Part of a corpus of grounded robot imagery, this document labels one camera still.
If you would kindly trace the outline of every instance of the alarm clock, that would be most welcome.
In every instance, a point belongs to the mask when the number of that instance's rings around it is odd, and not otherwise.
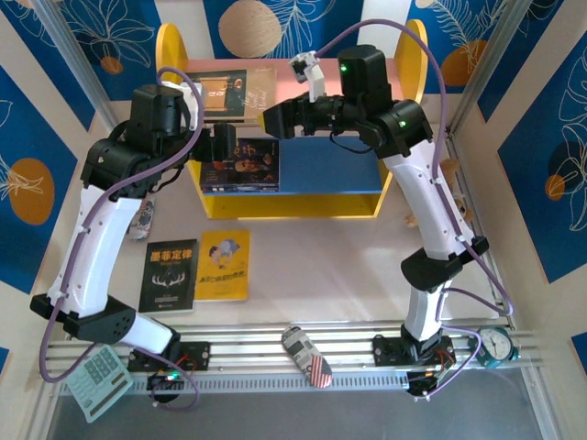
[[[477,360],[487,369],[494,369],[504,362],[518,359],[519,352],[512,339],[502,327],[481,327],[481,346],[477,353]],[[469,339],[469,347],[475,349],[477,338]]]

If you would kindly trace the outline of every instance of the blue wallpaper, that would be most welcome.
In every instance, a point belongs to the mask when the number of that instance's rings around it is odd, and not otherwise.
[[[488,121],[563,0],[534,0],[477,104]]]
[[[155,81],[155,40],[161,25],[154,0],[62,0],[57,3],[83,53],[113,101]],[[94,109],[32,9],[0,0],[13,27],[86,129]]]
[[[587,263],[587,33],[499,156],[548,281]]]
[[[94,108],[35,12],[16,0],[0,0],[0,9],[87,130],[94,118]]]
[[[7,358],[8,350],[0,346],[0,374],[2,374],[2,370],[4,369],[4,364],[6,363]]]
[[[30,293],[76,164],[0,67],[0,281]]]
[[[577,356],[579,357],[583,370],[587,374],[587,333],[575,335],[570,340],[577,351]]]
[[[408,20],[424,22],[450,94],[461,93],[485,49],[506,0],[415,0]],[[437,78],[428,65],[425,93],[438,94]]]
[[[362,0],[214,0],[205,14],[216,58],[292,58],[319,50],[360,21]],[[326,57],[357,44],[358,33]]]
[[[61,12],[113,101],[155,82],[154,0],[63,0]]]

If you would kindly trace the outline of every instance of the yellow shelf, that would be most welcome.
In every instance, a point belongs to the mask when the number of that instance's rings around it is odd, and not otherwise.
[[[377,216],[392,175],[380,166],[381,194],[304,194],[304,195],[206,195],[200,189],[202,165],[190,160],[190,171],[208,218],[292,218]]]
[[[426,41],[426,29],[419,20],[407,23],[421,39]],[[410,98],[418,102],[426,82],[427,59],[415,44],[400,38],[395,60],[387,61],[388,79],[392,85],[394,99]],[[306,91],[290,73],[288,60],[187,60],[182,36],[173,24],[164,24],[157,35],[157,69],[163,66],[177,67],[189,72],[221,71],[251,65],[273,64],[277,71],[277,102],[295,97]],[[321,60],[327,79],[327,93],[340,94],[337,60]],[[176,75],[169,75],[179,81]],[[369,218],[378,215],[383,197],[392,182],[392,174],[379,162],[382,180],[381,193],[353,194],[303,194],[303,195],[207,195],[200,189],[201,164],[191,160],[187,164],[195,189],[206,215],[211,219],[228,218],[296,218],[296,217],[343,217]]]

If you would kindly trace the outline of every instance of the white floor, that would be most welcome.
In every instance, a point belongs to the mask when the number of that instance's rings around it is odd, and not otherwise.
[[[206,219],[189,173],[158,194],[149,241],[199,238],[212,229],[251,231],[249,299],[196,304],[191,314],[164,315],[169,324],[233,325],[303,321],[401,320],[409,286],[400,262],[421,247],[404,217],[409,207],[394,183],[376,219]],[[146,243],[127,241],[110,294],[138,305]],[[469,264],[455,286],[491,300],[489,282]],[[494,318],[467,298],[449,298],[444,317]]]

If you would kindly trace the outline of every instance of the book cover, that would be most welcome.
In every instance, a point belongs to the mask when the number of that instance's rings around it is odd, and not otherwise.
[[[203,193],[276,193],[279,191],[279,141],[240,138],[224,162],[203,163]]]
[[[250,231],[202,234],[195,299],[244,301],[249,295]]]
[[[271,66],[188,73],[205,89],[205,121],[257,123],[275,105],[276,72]]]
[[[144,314],[191,311],[197,240],[149,243],[138,311]]]

